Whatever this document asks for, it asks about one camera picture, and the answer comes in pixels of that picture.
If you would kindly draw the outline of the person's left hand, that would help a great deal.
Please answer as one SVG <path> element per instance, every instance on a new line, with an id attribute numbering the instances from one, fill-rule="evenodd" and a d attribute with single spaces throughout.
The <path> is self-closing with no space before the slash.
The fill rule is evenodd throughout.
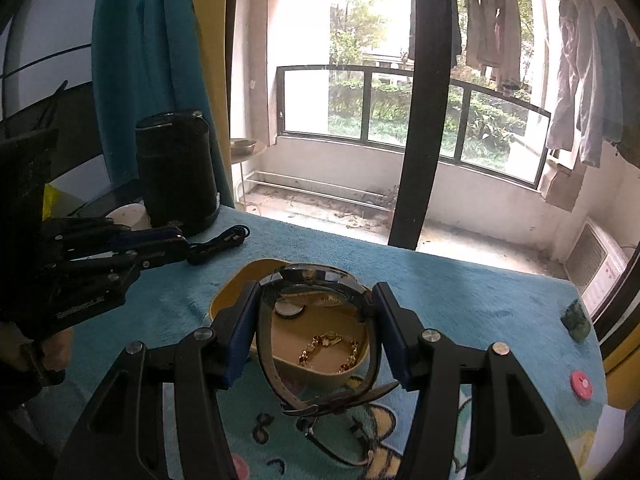
<path id="1" fill-rule="evenodd" d="M 64 382 L 70 365 L 74 330 L 66 328 L 44 341 L 27 338 L 15 325 L 1 325 L 1 362 L 34 373 L 44 386 Z"/>

